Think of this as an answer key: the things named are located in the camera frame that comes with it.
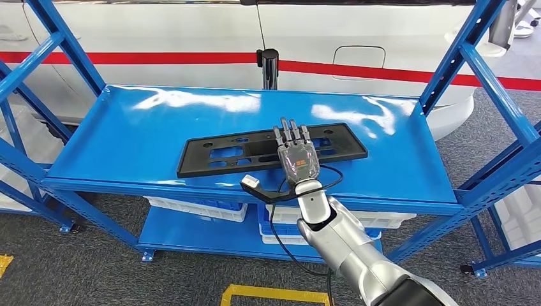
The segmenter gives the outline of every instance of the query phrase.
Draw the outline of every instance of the blue metal shelf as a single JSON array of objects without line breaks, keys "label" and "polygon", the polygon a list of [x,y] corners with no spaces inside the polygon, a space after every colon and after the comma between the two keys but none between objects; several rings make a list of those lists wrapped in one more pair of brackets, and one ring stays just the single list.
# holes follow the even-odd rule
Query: blue metal shelf
[{"label": "blue metal shelf", "polygon": [[[419,99],[106,86],[51,1],[27,2],[51,37],[13,72],[0,64],[0,101],[15,89],[69,141],[49,171],[2,141],[0,163],[143,254],[143,260],[150,260],[156,249],[284,258],[278,246],[260,242],[253,209],[239,224],[152,207],[138,239],[73,192],[258,203],[239,188],[241,174],[177,179],[175,169],[189,138],[269,129],[282,116],[305,124],[345,122],[367,147],[367,159],[334,165],[344,172],[345,179],[328,192],[348,208],[437,215],[389,253],[394,261],[425,248],[541,173],[541,139],[537,133],[541,124],[529,124],[475,50],[505,0],[477,1]],[[72,137],[20,83],[56,45],[98,98]],[[426,116],[464,63],[471,66],[518,141],[453,191]],[[283,178],[279,170],[261,171],[256,176],[266,188],[276,187]],[[324,182],[334,179],[326,172],[320,178]],[[315,258],[308,247],[293,248],[304,260]],[[507,255],[492,255],[474,268],[525,260],[539,250],[541,244],[528,245],[508,251],[512,261]]]},{"label": "blue metal shelf", "polygon": [[[151,207],[139,236],[138,246],[166,251],[290,260],[279,244],[262,242],[256,205],[248,205],[244,222]],[[323,262],[315,249],[309,245],[288,245],[288,250],[298,260]]]},{"label": "blue metal shelf", "polygon": [[[461,209],[417,100],[356,94],[108,85],[45,182],[67,190],[258,203],[242,191],[243,173],[179,179],[175,170],[186,140],[268,129],[285,112],[308,125],[346,122],[367,147],[366,159],[334,163],[345,178],[330,194],[345,206],[358,210],[362,200],[379,200],[381,211],[393,199],[427,203],[405,212]],[[269,189],[283,179],[281,170],[252,174]],[[320,179],[331,182],[335,175],[322,171]]]}]

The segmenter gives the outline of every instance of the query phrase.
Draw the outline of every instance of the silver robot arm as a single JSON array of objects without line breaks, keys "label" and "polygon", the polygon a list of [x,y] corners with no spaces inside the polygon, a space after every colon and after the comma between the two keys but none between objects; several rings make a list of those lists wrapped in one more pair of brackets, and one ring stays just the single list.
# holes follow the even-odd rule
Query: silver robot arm
[{"label": "silver robot arm", "polygon": [[[300,183],[295,189],[303,189],[304,184],[313,182]],[[361,222],[335,198],[322,200],[321,196],[307,194],[299,198],[299,205],[302,219],[297,226],[302,236],[367,306],[457,305],[436,284],[413,275],[380,253]],[[318,214],[326,215],[327,207],[331,210],[329,218],[320,223],[310,221]]]},{"label": "silver robot arm", "polygon": [[285,142],[277,126],[274,133],[290,191],[266,191],[250,175],[241,181],[243,190],[266,203],[297,198],[302,216],[297,226],[302,236],[367,306],[457,305],[436,284],[397,266],[376,249],[361,222],[335,198],[325,195],[317,180],[320,165],[307,127],[298,129],[293,120],[289,127],[285,118],[281,123]]}]

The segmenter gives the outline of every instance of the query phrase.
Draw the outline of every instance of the floor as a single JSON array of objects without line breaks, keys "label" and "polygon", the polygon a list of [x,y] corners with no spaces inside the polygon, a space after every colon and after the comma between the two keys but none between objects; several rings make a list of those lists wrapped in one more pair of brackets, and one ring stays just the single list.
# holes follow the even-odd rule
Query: floor
[{"label": "floor", "polygon": [[[516,41],[511,54],[497,67],[499,75],[513,71],[541,78],[541,32],[531,41]],[[511,92],[532,122],[541,119],[541,92]],[[458,130],[438,141],[453,184],[458,185],[513,138],[483,90],[475,93],[473,115]],[[94,205],[138,234],[148,203],[139,197],[88,195]],[[386,231],[383,248],[389,252],[429,221],[418,217],[397,230]],[[489,224],[485,215],[482,223]],[[500,247],[494,228],[487,227]],[[79,234],[63,235],[39,217],[0,215],[0,254],[15,258],[0,279],[0,305],[217,305],[230,284],[303,291],[325,291],[325,279],[306,275],[291,262],[204,254],[159,252],[154,262],[141,263],[134,251],[91,224]],[[412,256],[403,266],[427,277],[459,305],[541,304],[541,270],[507,267],[489,272],[486,279],[462,274],[459,265],[481,258],[469,224],[456,229]],[[336,305],[360,305],[343,279],[332,282]],[[234,296],[231,305],[309,305]]]}]

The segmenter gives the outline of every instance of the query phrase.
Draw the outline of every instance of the rectangular hole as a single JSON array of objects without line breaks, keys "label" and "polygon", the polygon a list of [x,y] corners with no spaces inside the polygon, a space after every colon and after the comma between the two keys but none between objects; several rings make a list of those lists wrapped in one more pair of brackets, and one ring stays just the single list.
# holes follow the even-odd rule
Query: rectangular hole
[{"label": "rectangular hole", "polygon": [[334,150],[334,149],[327,149],[327,150],[321,150],[320,151],[320,155],[324,155],[324,156],[334,155],[334,154],[336,154],[336,150]]},{"label": "rectangular hole", "polygon": [[211,150],[211,158],[225,158],[239,155],[242,155],[242,147],[240,145]]},{"label": "rectangular hole", "polygon": [[209,163],[210,168],[224,167],[227,163],[225,161],[212,161]]},{"label": "rectangular hole", "polygon": [[314,147],[330,147],[330,139],[327,137],[319,137],[319,138],[312,138],[312,142],[314,143]]},{"label": "rectangular hole", "polygon": [[276,154],[276,151],[278,150],[278,144],[275,140],[247,142],[244,147],[246,148],[246,156]]},{"label": "rectangular hole", "polygon": [[251,163],[252,163],[251,158],[241,158],[241,159],[237,160],[237,166],[242,166],[244,164],[251,164]]},{"label": "rectangular hole", "polygon": [[278,158],[278,155],[269,155],[269,156],[259,157],[258,160],[261,163],[266,163],[266,162],[269,162],[269,161],[279,161],[280,159]]}]

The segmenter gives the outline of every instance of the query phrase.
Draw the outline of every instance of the car body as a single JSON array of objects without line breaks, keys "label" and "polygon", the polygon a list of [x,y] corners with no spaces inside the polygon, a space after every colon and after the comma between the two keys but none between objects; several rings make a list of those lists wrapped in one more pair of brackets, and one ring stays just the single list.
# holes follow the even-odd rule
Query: car body
[{"label": "car body", "polygon": [[[274,48],[280,59],[376,68],[434,71],[468,16],[468,5],[247,5],[239,1],[62,1],[55,3],[110,84],[260,89],[255,64],[119,64],[108,54],[160,57],[163,52],[255,52]],[[31,51],[48,36],[27,4],[0,2],[0,59]],[[478,51],[493,65],[506,49],[485,37]],[[468,67],[460,71],[472,74]],[[78,123],[95,97],[69,64],[42,64],[27,85],[68,123]],[[418,96],[425,84],[281,71],[278,88]],[[451,85],[428,117],[434,139],[473,111],[474,87]],[[19,97],[10,97],[22,103]]]}]

